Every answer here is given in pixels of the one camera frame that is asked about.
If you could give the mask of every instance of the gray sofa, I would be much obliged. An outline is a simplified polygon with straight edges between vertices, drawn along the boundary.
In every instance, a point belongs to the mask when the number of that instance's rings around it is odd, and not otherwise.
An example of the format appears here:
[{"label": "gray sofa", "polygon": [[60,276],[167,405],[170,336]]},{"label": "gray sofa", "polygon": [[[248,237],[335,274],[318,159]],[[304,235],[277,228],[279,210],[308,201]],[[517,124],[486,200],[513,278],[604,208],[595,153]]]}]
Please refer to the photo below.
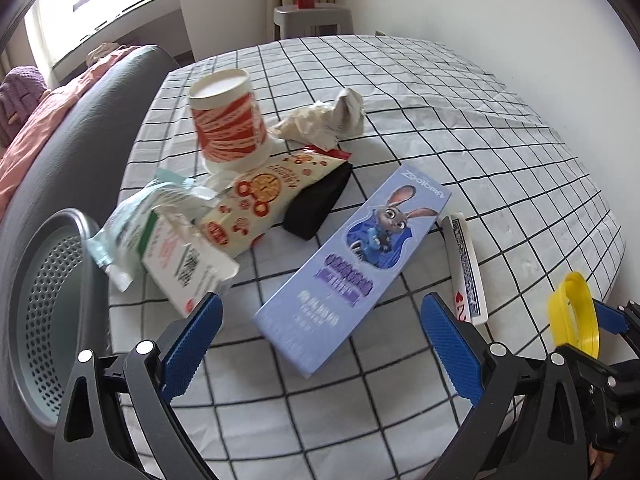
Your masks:
[{"label": "gray sofa", "polygon": [[[116,205],[130,149],[146,111],[176,62],[145,46],[112,67],[68,113],[20,184],[0,223],[0,470],[52,478],[53,439],[31,420],[14,384],[6,331],[23,251],[53,213],[75,207],[102,225]],[[95,305],[107,312],[104,299]]]}]

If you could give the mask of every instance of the pink cloth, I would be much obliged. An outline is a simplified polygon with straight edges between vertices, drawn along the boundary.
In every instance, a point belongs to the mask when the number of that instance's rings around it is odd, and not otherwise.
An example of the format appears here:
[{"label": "pink cloth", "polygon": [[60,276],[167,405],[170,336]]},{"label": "pink cloth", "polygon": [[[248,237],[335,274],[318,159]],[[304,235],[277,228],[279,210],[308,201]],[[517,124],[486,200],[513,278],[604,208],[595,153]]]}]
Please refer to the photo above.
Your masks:
[{"label": "pink cloth", "polygon": [[108,69],[137,48],[111,52],[69,84],[52,91],[33,111],[0,160],[0,221],[15,190],[69,109]]}]

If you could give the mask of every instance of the rabbit ear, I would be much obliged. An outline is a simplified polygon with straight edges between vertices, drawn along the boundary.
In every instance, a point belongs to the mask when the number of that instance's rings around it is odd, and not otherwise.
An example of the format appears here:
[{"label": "rabbit ear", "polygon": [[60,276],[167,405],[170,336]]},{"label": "rabbit ear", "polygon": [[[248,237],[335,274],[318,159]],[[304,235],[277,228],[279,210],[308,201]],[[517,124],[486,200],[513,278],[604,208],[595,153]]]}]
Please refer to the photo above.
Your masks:
[{"label": "rabbit ear", "polygon": [[438,212],[434,211],[433,209],[421,207],[420,209],[414,209],[406,217],[417,218],[418,216],[438,216]]},{"label": "rabbit ear", "polygon": [[396,189],[389,200],[386,201],[386,205],[391,207],[398,207],[402,202],[406,202],[415,195],[414,186],[402,186]]}]

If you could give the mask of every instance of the cartoon rabbit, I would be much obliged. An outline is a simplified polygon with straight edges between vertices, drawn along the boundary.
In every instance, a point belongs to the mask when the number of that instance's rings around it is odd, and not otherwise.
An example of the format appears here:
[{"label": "cartoon rabbit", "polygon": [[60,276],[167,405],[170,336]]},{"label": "cartoon rabbit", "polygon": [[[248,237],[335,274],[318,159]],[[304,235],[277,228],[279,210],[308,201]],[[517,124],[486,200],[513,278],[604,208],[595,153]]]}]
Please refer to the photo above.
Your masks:
[{"label": "cartoon rabbit", "polygon": [[351,251],[359,259],[376,267],[380,266],[380,256],[391,252],[391,235],[399,235],[407,229],[411,218],[420,216],[437,216],[433,209],[421,207],[408,214],[398,209],[398,206],[415,195],[414,186],[402,186],[396,189],[386,205],[376,209],[376,224],[364,234],[364,240],[357,240],[350,245]]}]

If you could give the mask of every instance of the purple knitted fabric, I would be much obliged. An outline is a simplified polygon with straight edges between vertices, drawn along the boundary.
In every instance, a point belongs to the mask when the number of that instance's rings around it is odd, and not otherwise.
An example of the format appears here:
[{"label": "purple knitted fabric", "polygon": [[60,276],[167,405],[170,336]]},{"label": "purple knitted fabric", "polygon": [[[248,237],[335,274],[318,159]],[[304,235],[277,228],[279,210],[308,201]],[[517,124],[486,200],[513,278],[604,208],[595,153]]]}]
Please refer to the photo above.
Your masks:
[{"label": "purple knitted fabric", "polygon": [[[0,85],[0,144],[8,146],[20,132],[47,89],[44,77],[34,66],[12,68]],[[9,119],[18,114],[18,120]]]}]

